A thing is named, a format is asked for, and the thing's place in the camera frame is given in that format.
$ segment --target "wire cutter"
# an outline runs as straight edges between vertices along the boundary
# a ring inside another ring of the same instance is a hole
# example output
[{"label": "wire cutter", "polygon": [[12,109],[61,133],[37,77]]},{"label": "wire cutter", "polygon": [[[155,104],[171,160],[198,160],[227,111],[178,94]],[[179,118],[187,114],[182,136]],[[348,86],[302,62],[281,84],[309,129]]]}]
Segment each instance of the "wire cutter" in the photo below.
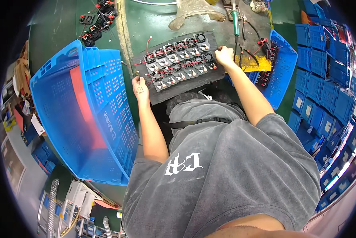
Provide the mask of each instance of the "wire cutter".
[{"label": "wire cutter", "polygon": [[240,51],[240,60],[239,60],[239,67],[242,67],[242,58],[243,58],[243,53],[244,50],[256,61],[257,65],[260,66],[259,61],[257,60],[256,56],[254,56],[251,52],[249,52],[249,50],[245,49],[245,45],[240,46],[240,48],[242,49],[242,51]]},{"label": "wire cutter", "polygon": [[247,20],[247,17],[246,17],[244,14],[242,15],[242,19],[243,19],[243,27],[242,27],[243,39],[245,40],[245,36],[244,36],[244,25],[245,25],[246,22],[253,28],[254,31],[256,31],[257,37],[260,39],[260,34],[259,34],[259,32],[258,32],[258,31],[256,30],[256,28]]}]

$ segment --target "cable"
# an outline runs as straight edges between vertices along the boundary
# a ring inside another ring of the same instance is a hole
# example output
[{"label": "cable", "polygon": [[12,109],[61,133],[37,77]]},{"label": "cable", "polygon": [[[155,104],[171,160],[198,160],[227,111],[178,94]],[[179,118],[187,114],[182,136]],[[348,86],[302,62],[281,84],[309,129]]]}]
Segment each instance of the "cable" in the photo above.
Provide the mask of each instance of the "cable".
[{"label": "cable", "polygon": [[264,45],[264,44],[262,44],[262,45],[261,45],[261,46],[260,46],[260,47],[256,50],[256,52],[255,52],[255,53],[253,53],[253,54],[256,54],[256,53],[257,53],[257,51],[259,51],[263,45]]},{"label": "cable", "polygon": [[149,3],[149,2],[143,2],[140,0],[131,0],[133,2],[137,2],[137,3],[142,3],[142,4],[147,4],[147,5],[157,5],[157,6],[168,6],[168,5],[176,5],[177,2],[171,2],[171,3]]}]

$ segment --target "stacked blue bins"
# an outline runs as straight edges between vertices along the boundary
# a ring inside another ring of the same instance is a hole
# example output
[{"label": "stacked blue bins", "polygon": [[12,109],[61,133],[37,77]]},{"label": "stacked blue bins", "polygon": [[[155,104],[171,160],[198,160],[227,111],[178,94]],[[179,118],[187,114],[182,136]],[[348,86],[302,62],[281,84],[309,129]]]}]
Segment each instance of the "stacked blue bins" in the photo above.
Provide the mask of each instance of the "stacked blue bins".
[{"label": "stacked blue bins", "polygon": [[[52,145],[74,175],[126,186],[138,136],[120,51],[83,47],[75,40],[41,67],[31,78],[30,88]],[[87,106],[80,107],[78,100]]]}]

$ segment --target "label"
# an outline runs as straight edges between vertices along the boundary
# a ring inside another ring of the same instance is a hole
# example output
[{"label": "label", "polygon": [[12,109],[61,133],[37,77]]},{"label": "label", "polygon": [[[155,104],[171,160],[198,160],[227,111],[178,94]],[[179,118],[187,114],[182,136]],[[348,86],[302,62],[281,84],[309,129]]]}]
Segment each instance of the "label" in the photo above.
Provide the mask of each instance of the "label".
[{"label": "label", "polygon": [[348,153],[345,151],[343,154],[343,162],[346,162],[348,160]]},{"label": "label", "polygon": [[330,197],[329,197],[329,199],[331,200],[331,199],[333,199],[334,197],[336,197],[337,196],[337,192],[334,192]]},{"label": "label", "polygon": [[301,104],[302,104],[302,99],[301,99],[301,98],[297,98],[296,106],[297,106],[298,108],[301,108]]},{"label": "label", "polygon": [[328,133],[330,131],[331,123],[330,121],[326,122],[326,126],[324,127],[324,130]]},{"label": "label", "polygon": [[352,141],[352,145],[353,145],[353,146],[356,145],[356,138],[354,138],[354,140]]},{"label": "label", "polygon": [[333,172],[331,173],[331,176],[334,177],[334,175],[339,174],[340,170],[339,167],[336,167]]},{"label": "label", "polygon": [[339,189],[344,190],[347,187],[347,183],[339,185]]},{"label": "label", "polygon": [[307,106],[306,107],[306,115],[309,117],[310,116],[310,112],[312,111],[312,107]]}]

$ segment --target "gray t-shirt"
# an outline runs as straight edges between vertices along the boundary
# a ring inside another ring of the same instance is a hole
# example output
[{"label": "gray t-shirt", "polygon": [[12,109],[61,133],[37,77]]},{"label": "gray t-shirt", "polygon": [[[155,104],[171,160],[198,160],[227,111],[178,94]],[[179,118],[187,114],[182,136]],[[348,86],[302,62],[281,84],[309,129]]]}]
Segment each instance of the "gray t-shirt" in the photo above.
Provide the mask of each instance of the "gray t-shirt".
[{"label": "gray t-shirt", "polygon": [[300,230],[320,198],[314,159],[277,114],[255,126],[237,107],[210,100],[178,104],[170,122],[210,117],[173,130],[164,164],[134,162],[123,205],[130,238],[205,237],[223,224],[254,214]]}]

